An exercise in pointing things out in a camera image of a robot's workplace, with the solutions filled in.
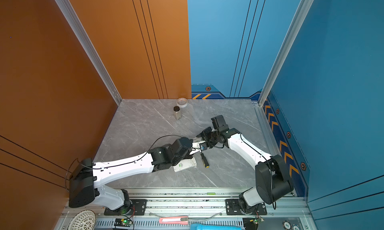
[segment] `robotic arm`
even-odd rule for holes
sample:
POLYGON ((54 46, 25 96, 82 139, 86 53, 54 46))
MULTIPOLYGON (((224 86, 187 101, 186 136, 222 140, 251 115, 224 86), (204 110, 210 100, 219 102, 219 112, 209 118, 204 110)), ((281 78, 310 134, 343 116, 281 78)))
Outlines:
POLYGON ((272 204, 293 191, 293 182, 281 156, 271 156, 247 141, 238 130, 229 129, 222 115, 211 120, 214 130, 208 127, 202 131, 197 136, 202 141, 193 142, 181 137, 173 144, 155 147, 130 158, 96 163, 92 163, 90 158, 83 160, 70 176, 69 207, 93 203, 125 214, 131 206, 127 191, 112 189, 105 184, 135 174, 168 169, 217 143, 237 152, 255 167, 256 186, 239 195, 239 204, 244 213, 252 213, 257 204, 272 204))

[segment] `brown wall panel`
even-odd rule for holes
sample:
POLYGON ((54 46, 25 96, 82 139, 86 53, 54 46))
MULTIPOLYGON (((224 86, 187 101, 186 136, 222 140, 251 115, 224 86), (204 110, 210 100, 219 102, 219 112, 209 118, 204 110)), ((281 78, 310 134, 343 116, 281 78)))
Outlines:
POLYGON ((190 98, 187 0, 70 2, 122 98, 190 98))
MULTIPOLYGON (((0 0, 0 35, 0 135, 65 169, 93 157, 117 106, 55 1, 0 0)), ((0 148, 65 176, 3 138, 0 148)), ((0 163, 59 185, 0 165, 1 228, 52 229, 64 179, 4 151, 0 163)))

